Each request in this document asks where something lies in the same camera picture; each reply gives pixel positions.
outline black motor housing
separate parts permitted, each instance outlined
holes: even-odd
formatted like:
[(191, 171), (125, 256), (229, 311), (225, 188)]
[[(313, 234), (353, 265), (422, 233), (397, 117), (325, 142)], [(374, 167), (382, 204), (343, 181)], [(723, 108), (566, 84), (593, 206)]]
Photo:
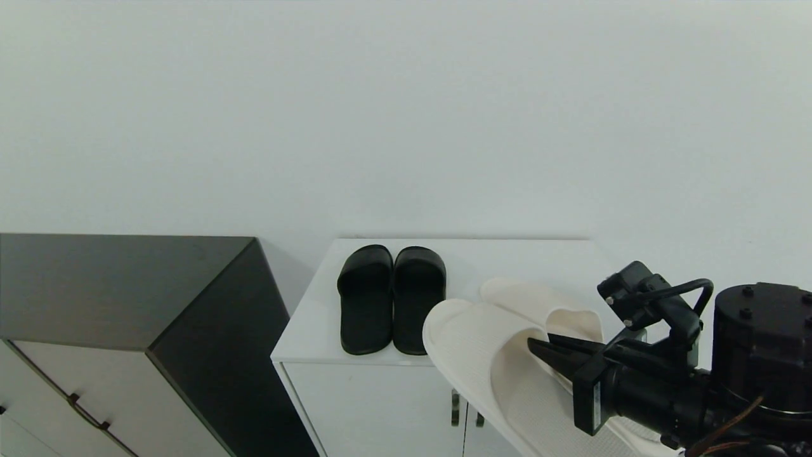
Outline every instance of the black motor housing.
[(714, 382), (746, 403), (812, 415), (812, 294), (759, 282), (723, 290), (714, 313)]

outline drawer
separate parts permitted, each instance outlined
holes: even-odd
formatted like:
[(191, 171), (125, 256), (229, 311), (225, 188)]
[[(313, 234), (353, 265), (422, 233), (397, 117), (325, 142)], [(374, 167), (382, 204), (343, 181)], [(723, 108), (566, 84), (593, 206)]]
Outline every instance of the drawer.
[(143, 352), (16, 344), (139, 457), (228, 457)]
[[(127, 457), (126, 452), (85, 422), (2, 342), (0, 367), (0, 404), (6, 408), (2, 415), (4, 428), (13, 424), (12, 429), (28, 431), (61, 457)], [(26, 440), (31, 444), (30, 439), (20, 438), (18, 434), (11, 441), (19, 445)]]
[(0, 455), (3, 457), (59, 457), (39, 438), (9, 416), (0, 416)]

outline drawer handle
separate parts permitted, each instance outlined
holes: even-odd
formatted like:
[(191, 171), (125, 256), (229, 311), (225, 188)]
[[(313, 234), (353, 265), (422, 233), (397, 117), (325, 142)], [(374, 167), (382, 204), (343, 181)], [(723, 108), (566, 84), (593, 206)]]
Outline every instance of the drawer handle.
[(456, 390), (451, 391), (451, 426), (460, 426), (460, 394)]
[(106, 420), (104, 422), (99, 422), (98, 420), (95, 420), (93, 416), (90, 415), (89, 412), (87, 412), (83, 407), (79, 405), (78, 403), (79, 398), (81, 397), (78, 394), (70, 394), (67, 397), (67, 404), (71, 405), (73, 411), (76, 411), (76, 414), (78, 414), (82, 419), (84, 419), (85, 422), (92, 425), (95, 429), (99, 429), (102, 432), (106, 432), (110, 428), (110, 422), (107, 422)]

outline black slide sandal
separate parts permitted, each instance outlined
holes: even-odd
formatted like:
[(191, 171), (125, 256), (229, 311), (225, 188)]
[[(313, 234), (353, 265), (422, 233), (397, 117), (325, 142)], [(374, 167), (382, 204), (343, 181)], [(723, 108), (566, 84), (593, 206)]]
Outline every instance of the black slide sandal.
[(400, 251), (395, 261), (395, 347), (404, 354), (425, 355), (423, 322), (437, 303), (446, 299), (446, 266), (425, 247)]
[(392, 341), (392, 271), (392, 254), (381, 245), (364, 246), (344, 262), (338, 288), (348, 354), (372, 354)]

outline slipper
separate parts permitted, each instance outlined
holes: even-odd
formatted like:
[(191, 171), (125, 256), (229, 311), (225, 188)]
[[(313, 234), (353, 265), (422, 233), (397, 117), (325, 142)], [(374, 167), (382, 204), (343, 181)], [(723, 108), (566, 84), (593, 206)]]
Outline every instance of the slipper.
[(645, 440), (630, 445), (609, 428), (595, 437), (576, 428), (572, 395), (529, 352), (528, 337), (549, 341), (543, 325), (518, 313), (463, 300), (438, 304), (423, 327), (434, 366), (522, 455), (676, 454)]
[[(579, 310), (581, 307), (569, 297), (544, 285), (508, 278), (494, 278), (482, 284), (479, 294), (485, 302), (536, 324), (543, 324), (548, 333), (592, 342), (605, 342), (601, 319), (597, 313), (591, 310)], [(550, 372), (554, 372), (549, 365), (546, 366)], [(567, 391), (572, 392), (570, 380), (557, 372), (555, 372), (555, 378)], [(658, 433), (624, 417), (610, 418), (605, 427), (620, 435), (633, 446), (646, 446), (638, 439), (660, 445)], [(673, 450), (665, 446), (663, 446), (663, 453), (665, 455), (675, 454)]]
[(440, 256), (425, 247), (403, 249), (395, 261), (395, 323), (392, 339), (404, 354), (425, 355), (423, 322), (437, 303), (446, 299), (446, 267)]
[(392, 255), (381, 245), (364, 246), (344, 262), (337, 286), (348, 354), (372, 354), (392, 341), (392, 272)]

